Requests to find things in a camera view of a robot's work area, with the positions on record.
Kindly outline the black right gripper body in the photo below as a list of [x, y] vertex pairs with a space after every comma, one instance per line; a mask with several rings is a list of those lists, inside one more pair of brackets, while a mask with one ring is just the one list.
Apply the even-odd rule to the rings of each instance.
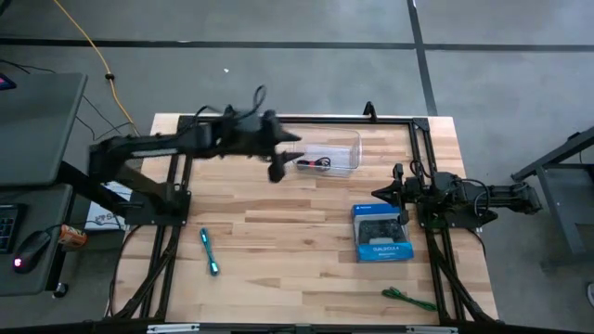
[[407, 204], [415, 204], [422, 195], [422, 185], [417, 176], [404, 178], [404, 167], [397, 163], [393, 168], [393, 177], [396, 185], [394, 193], [397, 197], [397, 204], [400, 208], [399, 224], [406, 225], [409, 221]]

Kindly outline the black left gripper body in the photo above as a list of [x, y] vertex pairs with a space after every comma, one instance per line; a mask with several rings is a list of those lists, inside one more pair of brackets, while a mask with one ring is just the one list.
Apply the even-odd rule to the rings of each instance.
[[269, 159], [268, 178], [278, 183], [285, 175], [284, 162], [276, 146], [286, 140], [277, 114], [269, 109], [262, 116], [246, 115], [234, 119], [225, 135], [225, 154], [260, 156]]

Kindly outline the clear plastic container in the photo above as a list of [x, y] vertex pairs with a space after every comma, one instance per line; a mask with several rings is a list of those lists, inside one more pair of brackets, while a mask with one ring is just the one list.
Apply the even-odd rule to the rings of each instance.
[[292, 152], [304, 155], [292, 162], [300, 173], [327, 177], [349, 177], [362, 157], [359, 132], [344, 128], [300, 124], [291, 131], [302, 138], [292, 143]]

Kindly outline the blue DualShock controller box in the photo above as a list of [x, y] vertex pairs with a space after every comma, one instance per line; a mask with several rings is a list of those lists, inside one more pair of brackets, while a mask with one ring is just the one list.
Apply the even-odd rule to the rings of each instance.
[[414, 258], [407, 210], [387, 203], [356, 204], [351, 210], [359, 263], [399, 262]]

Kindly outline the black metal stand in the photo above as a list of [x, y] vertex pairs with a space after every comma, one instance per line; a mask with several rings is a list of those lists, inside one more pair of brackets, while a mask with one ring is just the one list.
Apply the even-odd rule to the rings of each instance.
[[581, 226], [594, 228], [594, 162], [568, 163], [594, 146], [594, 126], [570, 135], [565, 143], [511, 175], [516, 182], [535, 176], [541, 185], [549, 211], [569, 246], [570, 253], [541, 263], [545, 271], [576, 264], [594, 264], [594, 247], [589, 249], [580, 236]]

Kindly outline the white printed paper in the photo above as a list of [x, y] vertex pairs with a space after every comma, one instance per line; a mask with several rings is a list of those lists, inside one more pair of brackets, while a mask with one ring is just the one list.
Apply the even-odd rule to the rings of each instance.
[[[132, 190], [117, 182], [109, 182], [104, 184], [108, 190], [115, 192], [126, 200], [129, 200], [132, 195]], [[84, 224], [85, 231], [110, 231], [122, 230], [127, 231], [130, 226], [125, 223], [125, 219], [113, 212], [104, 209], [98, 204], [92, 202], [89, 207], [87, 219]]]

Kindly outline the orange snack packet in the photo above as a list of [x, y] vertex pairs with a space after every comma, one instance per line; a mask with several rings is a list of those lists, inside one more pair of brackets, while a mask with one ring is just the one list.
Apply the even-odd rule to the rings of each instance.
[[59, 229], [58, 242], [66, 247], [80, 248], [88, 240], [87, 234], [70, 225], [62, 225]]

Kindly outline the grey desk top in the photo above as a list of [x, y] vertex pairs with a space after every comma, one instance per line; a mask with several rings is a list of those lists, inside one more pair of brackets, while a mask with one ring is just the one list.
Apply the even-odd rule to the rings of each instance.
[[81, 73], [15, 74], [0, 91], [0, 187], [58, 178], [87, 84]]

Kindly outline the dark keyboard desk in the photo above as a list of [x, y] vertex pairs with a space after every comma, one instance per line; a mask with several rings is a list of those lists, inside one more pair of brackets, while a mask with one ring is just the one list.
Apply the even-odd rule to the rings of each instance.
[[[59, 229], [71, 213], [72, 190], [69, 186], [42, 189], [0, 190], [0, 205], [21, 204], [24, 207], [18, 234], [11, 253], [0, 254], [0, 297], [36, 295], [54, 291], [59, 281], [65, 252], [58, 243]], [[39, 263], [28, 274], [13, 270], [13, 259], [19, 244], [31, 233], [45, 230], [51, 241]]]

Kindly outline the black computer mouse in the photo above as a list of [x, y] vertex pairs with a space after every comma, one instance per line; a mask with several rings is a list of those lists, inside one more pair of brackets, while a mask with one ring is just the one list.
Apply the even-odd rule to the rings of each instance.
[[34, 231], [27, 236], [15, 251], [14, 272], [17, 274], [30, 273], [39, 263], [50, 241], [51, 235], [45, 230]]

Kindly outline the black keyboard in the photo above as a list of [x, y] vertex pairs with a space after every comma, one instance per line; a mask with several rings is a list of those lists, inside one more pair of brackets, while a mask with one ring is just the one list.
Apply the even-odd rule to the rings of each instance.
[[12, 252], [23, 210], [21, 204], [0, 205], [0, 254]]

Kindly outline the black metal table frame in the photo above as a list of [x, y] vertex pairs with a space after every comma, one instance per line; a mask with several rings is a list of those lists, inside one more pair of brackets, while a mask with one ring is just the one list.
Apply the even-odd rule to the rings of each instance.
[[409, 261], [361, 263], [351, 209], [370, 203], [398, 162], [419, 159], [463, 174], [453, 120], [291, 115], [287, 125], [307, 144], [343, 144], [354, 131], [358, 167], [347, 177], [289, 170], [272, 184], [262, 162], [242, 157], [144, 161], [145, 175], [182, 183], [192, 200], [176, 256], [143, 313], [220, 324], [435, 324], [437, 313], [382, 295], [394, 287], [412, 299], [434, 300], [425, 232], [409, 223], [415, 252]]

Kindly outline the silver table bracket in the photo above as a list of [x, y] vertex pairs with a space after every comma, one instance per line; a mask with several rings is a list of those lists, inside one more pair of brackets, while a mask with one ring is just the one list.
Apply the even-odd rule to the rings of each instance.
[[440, 326], [407, 326], [406, 334], [458, 334], [458, 329]]
[[193, 334], [199, 331], [198, 323], [155, 324], [147, 327], [146, 334]]

